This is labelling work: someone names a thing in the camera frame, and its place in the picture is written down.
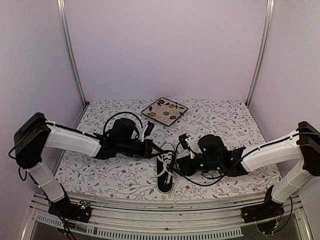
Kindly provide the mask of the white shoelace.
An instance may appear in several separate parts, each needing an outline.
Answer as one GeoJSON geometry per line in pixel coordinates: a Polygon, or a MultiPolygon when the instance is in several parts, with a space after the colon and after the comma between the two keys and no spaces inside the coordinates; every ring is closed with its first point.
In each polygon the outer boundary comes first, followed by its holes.
{"type": "Polygon", "coordinates": [[[171,193],[175,206],[178,206],[176,187],[177,177],[172,173],[170,167],[173,163],[173,151],[168,150],[156,157],[156,184],[157,190],[162,194],[171,193]]]}

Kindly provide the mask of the black canvas sneaker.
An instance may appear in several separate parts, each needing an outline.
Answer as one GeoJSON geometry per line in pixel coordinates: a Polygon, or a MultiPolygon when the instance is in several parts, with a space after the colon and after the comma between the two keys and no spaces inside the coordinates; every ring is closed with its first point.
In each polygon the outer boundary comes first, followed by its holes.
{"type": "Polygon", "coordinates": [[[171,151],[156,157],[156,182],[157,189],[162,194],[168,194],[173,189],[173,176],[167,172],[167,165],[172,162],[171,151]]]}

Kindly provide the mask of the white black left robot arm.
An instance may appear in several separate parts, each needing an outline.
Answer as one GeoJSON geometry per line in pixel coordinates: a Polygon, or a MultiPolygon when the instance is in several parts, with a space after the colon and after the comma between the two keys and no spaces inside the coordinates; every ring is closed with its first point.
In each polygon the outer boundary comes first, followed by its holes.
{"type": "Polygon", "coordinates": [[[166,153],[148,138],[153,128],[151,122],[137,127],[133,120],[122,117],[115,120],[111,129],[104,127],[101,134],[89,134],[49,121],[43,113],[37,112],[15,132],[14,146],[8,155],[55,203],[55,209],[63,217],[70,217],[75,211],[74,205],[66,200],[63,187],[43,161],[43,151],[69,151],[98,160],[108,160],[117,154],[150,159],[166,153]]]}

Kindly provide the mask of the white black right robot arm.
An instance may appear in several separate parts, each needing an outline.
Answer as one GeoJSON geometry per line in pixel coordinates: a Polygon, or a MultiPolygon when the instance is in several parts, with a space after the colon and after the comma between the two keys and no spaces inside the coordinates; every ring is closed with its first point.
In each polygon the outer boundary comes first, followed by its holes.
{"type": "Polygon", "coordinates": [[[200,153],[191,148],[186,137],[180,139],[190,154],[175,158],[168,169],[182,177],[210,171],[219,171],[224,177],[239,177],[266,166],[296,160],[287,175],[267,190],[265,202],[258,208],[262,218],[269,218],[278,210],[278,205],[320,175],[320,132],[306,121],[283,137],[234,150],[228,150],[221,137],[213,134],[198,140],[200,153]]]}

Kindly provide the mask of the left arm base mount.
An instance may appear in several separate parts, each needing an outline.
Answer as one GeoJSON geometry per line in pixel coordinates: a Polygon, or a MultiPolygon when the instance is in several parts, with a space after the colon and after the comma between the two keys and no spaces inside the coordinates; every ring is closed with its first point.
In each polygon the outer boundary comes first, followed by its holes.
{"type": "Polygon", "coordinates": [[[57,202],[51,202],[48,213],[63,219],[88,223],[91,218],[92,208],[90,202],[81,200],[77,203],[72,203],[69,198],[63,198],[57,202]]]}

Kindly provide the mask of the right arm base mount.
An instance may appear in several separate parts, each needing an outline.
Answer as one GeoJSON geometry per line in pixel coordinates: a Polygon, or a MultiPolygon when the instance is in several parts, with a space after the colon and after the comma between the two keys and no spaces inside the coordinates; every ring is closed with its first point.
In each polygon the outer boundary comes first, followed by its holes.
{"type": "Polygon", "coordinates": [[[251,223],[274,218],[283,215],[284,212],[282,203],[268,201],[261,204],[243,207],[241,209],[240,216],[245,223],[251,223]]]}

